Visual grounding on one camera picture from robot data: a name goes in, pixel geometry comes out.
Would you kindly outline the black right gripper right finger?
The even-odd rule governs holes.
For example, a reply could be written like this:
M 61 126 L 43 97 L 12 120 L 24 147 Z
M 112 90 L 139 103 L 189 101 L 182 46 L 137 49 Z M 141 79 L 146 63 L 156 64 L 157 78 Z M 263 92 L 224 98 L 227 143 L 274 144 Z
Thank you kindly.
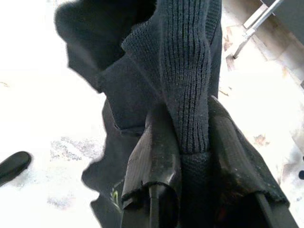
M 290 203 L 228 111 L 209 98 L 209 142 L 218 193 L 217 228 L 296 228 Z

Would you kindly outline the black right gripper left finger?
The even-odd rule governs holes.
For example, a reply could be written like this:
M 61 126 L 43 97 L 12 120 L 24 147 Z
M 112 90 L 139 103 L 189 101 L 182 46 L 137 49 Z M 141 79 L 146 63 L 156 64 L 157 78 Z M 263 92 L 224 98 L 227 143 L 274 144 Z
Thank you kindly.
M 152 109 L 132 151 L 122 192 L 123 228 L 175 228 L 179 223 L 181 159 L 165 106 Z

